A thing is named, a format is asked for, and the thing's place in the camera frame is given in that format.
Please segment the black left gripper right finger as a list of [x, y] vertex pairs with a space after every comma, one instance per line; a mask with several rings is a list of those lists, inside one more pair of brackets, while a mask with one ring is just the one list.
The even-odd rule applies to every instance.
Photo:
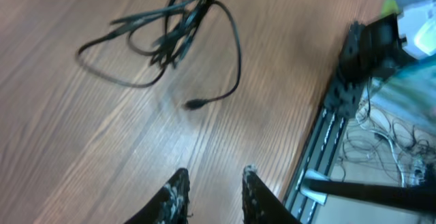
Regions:
[[300, 224], [258, 176], [254, 165], [243, 170], [244, 224]]

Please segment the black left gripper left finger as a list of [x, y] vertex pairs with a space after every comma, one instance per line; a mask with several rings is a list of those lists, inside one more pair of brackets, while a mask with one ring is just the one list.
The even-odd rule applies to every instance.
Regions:
[[125, 224], [188, 223], [189, 191], [189, 172], [186, 168], [179, 168]]

